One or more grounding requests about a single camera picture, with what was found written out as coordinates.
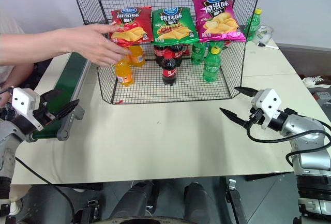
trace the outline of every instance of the cola bottle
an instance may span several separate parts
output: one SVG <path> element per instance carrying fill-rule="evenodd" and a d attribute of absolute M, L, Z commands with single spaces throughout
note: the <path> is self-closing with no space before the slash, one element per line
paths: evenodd
<path fill-rule="evenodd" d="M 167 49 L 168 47 L 154 46 L 155 61 L 159 66 L 161 66 L 161 62 L 163 60 L 163 54 Z"/>
<path fill-rule="evenodd" d="M 162 67 L 162 80 L 164 84 L 172 86 L 176 81 L 176 60 L 172 57 L 172 52 L 167 50 L 163 54 L 163 60 L 161 62 Z"/>
<path fill-rule="evenodd" d="M 176 66 L 179 67 L 182 63 L 183 45 L 175 44 L 173 46 L 169 46 L 169 50 L 172 52 L 172 57 L 176 60 Z"/>

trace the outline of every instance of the potato chip bag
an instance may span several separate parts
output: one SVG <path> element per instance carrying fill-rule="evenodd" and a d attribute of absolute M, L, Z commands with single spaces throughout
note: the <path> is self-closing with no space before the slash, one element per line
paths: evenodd
<path fill-rule="evenodd" d="M 246 41 L 237 24 L 231 0 L 193 0 L 200 42 Z"/>
<path fill-rule="evenodd" d="M 190 8 L 174 7 L 153 11 L 152 23 L 155 45 L 191 44 L 199 40 Z"/>
<path fill-rule="evenodd" d="M 121 47 L 153 40 L 151 7 L 123 8 L 112 11 L 111 25 L 122 27 L 110 34 L 110 40 Z"/>

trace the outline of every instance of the green soda bottle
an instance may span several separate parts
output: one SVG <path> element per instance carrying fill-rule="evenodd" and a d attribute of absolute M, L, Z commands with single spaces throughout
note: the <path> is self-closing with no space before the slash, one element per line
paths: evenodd
<path fill-rule="evenodd" d="M 246 26 L 244 29 L 244 35 L 246 36 L 247 41 L 251 41 L 254 38 L 255 31 L 257 29 L 259 29 L 259 27 L 260 27 L 260 22 L 261 22 L 260 14 L 261 13 L 262 13 L 262 9 L 257 8 L 254 11 L 254 15 L 252 17 L 248 18 L 248 20 L 247 20 Z"/>
<path fill-rule="evenodd" d="M 207 47 L 206 42 L 195 42 L 192 46 L 191 63 L 194 65 L 199 65 L 203 61 L 203 56 L 205 55 L 205 50 Z"/>
<path fill-rule="evenodd" d="M 221 65 L 221 57 L 219 47 L 212 47 L 208 51 L 207 57 L 205 59 L 205 68 L 203 71 L 202 78 L 207 82 L 214 82 L 219 74 L 219 67 Z"/>
<path fill-rule="evenodd" d="M 219 47 L 220 51 L 222 51 L 224 45 L 224 41 L 210 41 L 208 51 L 210 52 L 212 50 L 212 47 Z"/>

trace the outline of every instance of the green conveyor belt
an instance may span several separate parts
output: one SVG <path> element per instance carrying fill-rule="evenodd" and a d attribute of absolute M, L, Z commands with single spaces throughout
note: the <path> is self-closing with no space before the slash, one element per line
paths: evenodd
<path fill-rule="evenodd" d="M 87 60 L 78 53 L 72 53 L 65 68 L 62 71 L 54 89 L 61 88 L 63 91 L 53 100 L 51 100 L 47 107 L 49 112 L 58 112 L 65 104 L 70 102 L 71 96 L 76 88 L 77 83 L 81 77 L 83 68 Z M 54 121 L 46 126 L 42 131 L 34 132 L 34 139 L 48 139 L 56 138 L 56 133 L 61 127 L 61 121 Z"/>

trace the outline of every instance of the human arm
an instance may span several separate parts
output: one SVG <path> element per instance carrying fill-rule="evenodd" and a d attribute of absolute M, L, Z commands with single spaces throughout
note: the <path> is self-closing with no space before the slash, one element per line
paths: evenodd
<path fill-rule="evenodd" d="M 1 34 L 0 65 L 34 63 L 68 52 L 78 52 L 101 66 L 116 64 L 130 54 L 102 35 L 116 30 L 115 26 L 92 24 L 40 34 Z"/>
<path fill-rule="evenodd" d="M 9 87 L 18 87 L 21 83 L 23 83 L 31 74 L 33 71 L 33 64 L 22 64 L 22 65 L 16 65 L 11 73 L 9 74 L 6 82 L 3 84 L 2 89 L 6 89 Z M 4 92 L 0 95 L 0 108 L 3 108 L 3 106 L 9 101 L 10 94 L 9 92 Z"/>

